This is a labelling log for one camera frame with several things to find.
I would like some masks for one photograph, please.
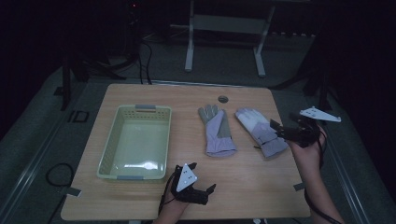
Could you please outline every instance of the gray glove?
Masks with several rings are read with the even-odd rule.
[[[216,105],[199,108],[198,114],[206,128],[206,154],[211,157],[227,157],[236,152],[231,139],[230,126],[225,110]]]
[[[240,108],[235,115],[259,144],[266,158],[270,158],[288,147],[283,138],[277,137],[276,131],[270,127],[268,120],[259,111]]]

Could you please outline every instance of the black device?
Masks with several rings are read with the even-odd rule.
[[[283,127],[271,119],[270,126],[276,131],[278,137],[296,142],[300,147],[308,147],[316,143],[320,137],[320,128],[315,119],[291,113],[290,119],[298,124],[298,127]]]
[[[197,163],[194,162],[188,166],[191,170],[193,170],[193,169],[195,169],[196,164]],[[193,183],[191,183],[186,188],[178,191],[177,186],[178,186],[180,177],[182,175],[184,175],[182,171],[183,171],[183,167],[176,165],[175,172],[174,172],[175,177],[174,177],[174,181],[173,181],[172,187],[171,187],[171,192],[175,196],[176,200],[184,202],[184,203],[198,203],[198,204],[203,204],[203,205],[207,204],[207,201],[209,199],[209,194],[213,193],[213,191],[215,190],[216,184],[212,185],[211,187],[209,187],[208,189],[203,191],[203,190],[195,189],[192,186]]]

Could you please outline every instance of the green basket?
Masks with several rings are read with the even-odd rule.
[[[166,173],[172,109],[162,105],[120,105],[97,176],[162,179]]]

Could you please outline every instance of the cable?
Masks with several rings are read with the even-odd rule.
[[[147,79],[148,79],[148,84],[149,84],[149,85],[152,85],[152,83],[151,83],[151,78],[149,77],[149,62],[150,62],[150,60],[151,60],[152,48],[151,48],[147,43],[145,43],[145,42],[143,42],[143,41],[142,41],[142,44],[143,44],[144,46],[148,47],[148,49],[149,49],[148,62],[147,62],[147,64],[146,64],[146,76],[147,76]]]
[[[325,142],[326,142],[326,134],[324,134],[324,132],[320,131],[321,134],[323,134],[324,138],[325,138]],[[319,169],[321,169],[321,167],[323,166],[323,154],[326,151],[326,145],[323,147],[322,144],[320,143],[320,140],[318,139],[318,146],[319,146],[319,150],[320,150],[320,161],[319,161]],[[306,203],[308,203],[309,207],[318,215],[320,215],[321,217],[323,217],[325,220],[327,220],[328,222],[332,223],[332,224],[341,224],[341,222],[335,220],[334,218],[324,214],[322,211],[320,211],[311,201],[311,199],[308,196],[308,192],[306,191],[306,189],[304,190],[304,197],[306,200]]]
[[[142,58],[141,58],[140,54],[138,55],[140,83],[143,84],[143,75],[142,75],[142,73],[143,73],[143,68],[145,68],[148,84],[149,84],[149,85],[152,85],[151,78],[150,78],[150,76],[149,76],[149,62],[151,61],[152,48],[151,48],[147,43],[145,43],[145,42],[143,42],[143,41],[142,41],[142,45],[148,47],[148,49],[149,49],[149,56],[148,56],[148,62],[147,62],[147,64],[146,64],[146,65],[143,65],[143,64],[142,64]]]
[[[69,177],[69,180],[68,180],[66,183],[61,183],[61,184],[60,184],[60,183],[55,183],[55,182],[53,182],[53,181],[50,179],[50,175],[51,175],[51,172],[52,172],[53,170],[55,170],[56,168],[61,167],[61,166],[65,166],[65,167],[68,168],[68,170],[69,170],[69,172],[70,172],[70,177]],[[61,163],[58,163],[58,164],[52,166],[52,167],[47,171],[47,173],[46,173],[46,180],[47,180],[47,182],[48,182],[51,186],[53,186],[53,187],[68,187],[68,188],[69,188],[69,187],[72,185],[74,176],[75,176],[75,172],[74,172],[73,167],[72,167],[71,165],[69,165],[68,163],[61,162]],[[62,197],[62,199],[58,202],[58,205],[56,206],[55,210],[52,212],[52,214],[51,214],[51,216],[50,216],[50,218],[49,218],[48,224],[50,224],[50,223],[52,222],[53,218],[55,217],[56,212],[59,210],[59,208],[61,207],[61,205],[62,205],[62,203],[64,202],[65,199],[66,199],[66,194],[64,194],[64,196]]]
[[[166,197],[166,192],[168,191],[168,187],[169,184],[171,182],[171,180],[173,179],[173,177],[175,176],[175,173],[172,173],[171,176],[169,176],[168,181],[166,181],[166,186],[165,186],[165,190],[163,191],[163,196],[161,196],[161,202],[160,202],[160,206],[158,207],[158,215],[161,213],[161,210],[163,210],[163,206],[166,205],[167,203],[172,202],[175,198],[171,199],[168,202],[164,202],[165,197]]]

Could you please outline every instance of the wooden table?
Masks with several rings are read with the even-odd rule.
[[[229,102],[222,104],[218,97]],[[205,154],[205,126],[198,108],[216,104],[227,111],[238,151],[228,158]],[[280,122],[272,93],[267,89],[241,87],[112,84],[108,87],[92,133],[82,155],[72,187],[79,197],[67,196],[62,210],[65,220],[145,220],[157,216],[165,187],[160,183],[107,180],[96,176],[119,105],[169,105],[172,107],[166,179],[177,164],[197,162],[196,189],[217,184],[207,205],[191,204],[182,219],[258,217],[308,217],[309,208],[296,164],[288,148],[267,160],[236,119],[239,107],[253,107],[268,119]]]

